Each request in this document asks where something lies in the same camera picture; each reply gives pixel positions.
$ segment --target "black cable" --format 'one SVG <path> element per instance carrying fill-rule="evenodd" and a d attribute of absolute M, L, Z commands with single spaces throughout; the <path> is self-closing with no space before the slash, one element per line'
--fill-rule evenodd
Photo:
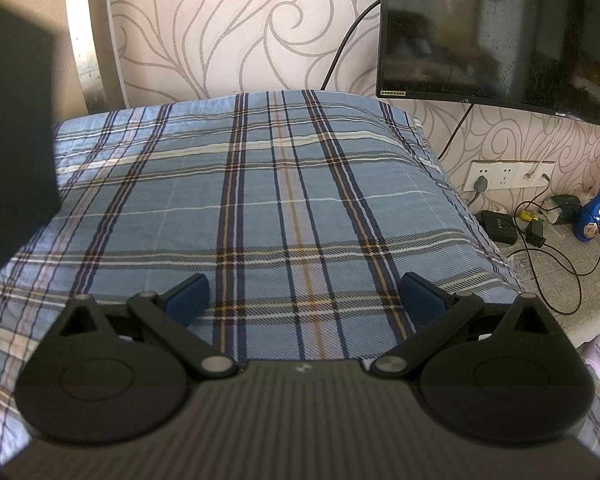
<path fill-rule="evenodd" d="M 518 209 L 520 209 L 520 206 L 522 206 L 523 204 L 534 204 L 538 209 L 542 210 L 542 211 L 552 211 L 554 209 L 558 209 L 558 207 L 554 207 L 552 209 L 544 209 L 543 207 L 539 206 L 535 200 L 536 198 L 538 198 L 539 196 L 541 196 L 544 192 L 547 191 L 547 189 L 549 189 L 549 186 L 551 186 L 551 180 L 549 179 L 549 177 L 546 174 L 542 174 L 542 176 L 544 177 L 544 179 L 547 181 L 547 186 L 540 192 L 538 193 L 535 197 L 533 197 L 531 200 L 525 200 L 524 202 L 520 202 L 515 210 L 514 210 L 514 217 L 513 217 L 513 223 L 517 229 L 517 231 L 520 233 L 520 236 L 522 237 L 522 241 L 525 244 L 525 248 L 524 249 L 518 249 L 517 251 L 513 251 L 509 257 L 513 256 L 514 254 L 518 254 L 518 253 L 523 253 L 526 252 L 526 256 L 529 258 L 529 265 L 531 266 L 531 273 L 533 274 L 534 277 L 534 281 L 536 282 L 536 285 L 538 286 L 538 292 L 540 292 L 540 296 L 542 297 L 542 300 L 544 301 L 544 303 L 546 304 L 546 306 L 553 310 L 554 312 L 556 312 L 557 314 L 562 314 L 563 316 L 573 316 L 573 314 L 575 314 L 577 311 L 579 311 L 580 307 L 582 306 L 582 283 L 580 282 L 580 277 L 581 276 L 589 276 L 591 273 L 593 273 L 597 268 L 598 268 L 598 264 L 600 263 L 600 254 L 598 255 L 598 261 L 596 262 L 596 264 L 594 265 L 593 269 L 591 269 L 589 272 L 583 272 L 583 273 L 579 273 L 576 271 L 576 268 L 573 266 L 573 263 L 571 263 L 571 260 L 568 259 L 568 257 L 561 251 L 559 251 L 558 249 L 556 249 L 555 247 L 549 245 L 549 244 L 544 244 L 544 247 L 547 247 L 549 249 L 554 250 L 556 253 L 560 254 L 560 256 L 562 256 L 567 263 L 571 266 L 571 269 L 573 270 L 569 270 L 567 267 L 564 266 L 564 264 L 554 255 L 551 254 L 548 251 L 545 251 L 543 249 L 538 249 L 538 248 L 530 248 L 527 244 L 526 244 L 526 239 L 525 239 L 525 235 L 522 232 L 522 229 L 520 229 L 520 227 L 518 226 L 518 222 L 516 221 L 516 218 L 518 216 Z M 534 263 L 531 260 L 531 251 L 535 251 L 537 253 L 544 253 L 544 254 L 548 254 L 549 256 L 551 256 L 556 262 L 558 262 L 558 264 L 564 269 L 566 270 L 568 273 L 572 274 L 573 276 L 576 277 L 576 280 L 578 282 L 578 304 L 576 306 L 576 308 L 574 310 L 572 310 L 571 312 L 562 312 L 561 310 L 556 309 L 553 305 L 551 305 L 551 303 L 549 303 L 549 301 L 547 300 L 547 298 L 545 298 L 544 293 L 542 292 L 542 287 L 540 286 L 540 282 L 538 280 L 538 276 L 536 275 L 536 269 L 534 268 Z"/>
<path fill-rule="evenodd" d="M 451 146 L 451 142 L 454 140 L 454 137 L 456 136 L 456 133 L 458 133 L 458 131 L 460 130 L 460 126 L 462 126 L 462 123 L 464 123 L 464 120 L 467 118 L 467 115 L 469 115 L 469 112 L 474 108 L 474 104 L 471 103 L 469 105 L 469 107 L 466 109 L 466 112 L 464 113 L 464 115 L 462 116 L 462 119 L 460 119 L 460 122 L 458 123 L 458 126 L 456 126 L 456 129 L 454 130 L 454 132 L 451 134 L 451 137 L 449 137 L 449 140 L 445 146 L 445 149 L 442 150 L 442 153 L 440 153 L 440 156 L 438 157 L 439 159 L 442 160 L 442 157 L 445 156 L 446 150 L 449 149 L 449 146 Z"/>
<path fill-rule="evenodd" d="M 469 202 L 467 202 L 466 206 L 469 207 L 472 203 L 474 203 L 476 200 L 478 200 L 478 197 L 480 196 L 480 191 L 476 191 L 474 197 L 469 200 Z"/>
<path fill-rule="evenodd" d="M 360 14 L 357 18 L 356 21 L 353 22 L 353 25 L 351 25 L 350 29 L 347 31 L 347 33 L 344 35 L 344 39 L 342 40 L 342 43 L 340 43 L 340 47 L 338 48 L 338 51 L 336 52 L 335 57 L 333 58 L 333 61 L 331 62 L 331 66 L 329 67 L 329 71 L 327 72 L 327 77 L 324 78 L 324 83 L 322 83 L 322 86 L 320 87 L 320 90 L 324 90 L 325 88 L 327 88 L 327 83 L 329 82 L 329 79 L 331 79 L 331 74 L 333 74 L 333 71 L 336 68 L 336 65 L 338 63 L 338 60 L 340 59 L 340 54 L 342 54 L 342 51 L 344 50 L 345 45 L 347 44 L 347 41 L 349 41 L 349 38 L 351 37 L 351 35 L 353 34 L 353 31 L 356 30 L 356 27 L 358 26 L 358 24 L 365 19 L 365 16 L 368 15 L 368 13 L 370 13 L 375 7 L 377 7 L 378 5 L 380 5 L 380 0 L 376 0 L 374 1 L 371 5 L 369 5 L 365 10 L 362 11 L 362 14 Z"/>

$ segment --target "black monitor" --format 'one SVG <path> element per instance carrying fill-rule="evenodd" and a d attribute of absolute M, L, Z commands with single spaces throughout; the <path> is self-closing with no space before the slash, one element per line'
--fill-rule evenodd
<path fill-rule="evenodd" d="M 382 0 L 378 97 L 600 124 L 600 0 Z"/>

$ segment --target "plaid blanket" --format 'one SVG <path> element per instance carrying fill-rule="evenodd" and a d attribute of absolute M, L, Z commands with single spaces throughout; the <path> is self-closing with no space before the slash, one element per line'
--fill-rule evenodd
<path fill-rule="evenodd" d="M 289 91 L 122 110 L 56 132 L 62 209 L 0 272 L 0 463 L 27 442 L 12 392 L 70 294 L 118 303 L 195 272 L 190 327 L 238 361 L 372 358 L 413 333 L 397 283 L 510 302 L 511 268 L 420 123 Z"/>

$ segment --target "charger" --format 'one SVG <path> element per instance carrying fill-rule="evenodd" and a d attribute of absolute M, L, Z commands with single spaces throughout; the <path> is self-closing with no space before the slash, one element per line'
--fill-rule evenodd
<path fill-rule="evenodd" d="M 538 220 L 532 220 L 526 226 L 525 239 L 528 243 L 537 248 L 542 247 L 546 241 L 546 238 L 544 238 L 542 234 L 544 234 L 542 222 L 539 222 Z"/>

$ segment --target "sticker label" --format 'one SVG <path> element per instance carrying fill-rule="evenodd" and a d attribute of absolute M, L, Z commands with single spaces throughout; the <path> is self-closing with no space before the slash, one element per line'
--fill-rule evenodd
<path fill-rule="evenodd" d="M 587 238 L 595 238 L 597 234 L 598 234 L 598 224 L 591 222 L 584 226 L 584 235 Z"/>

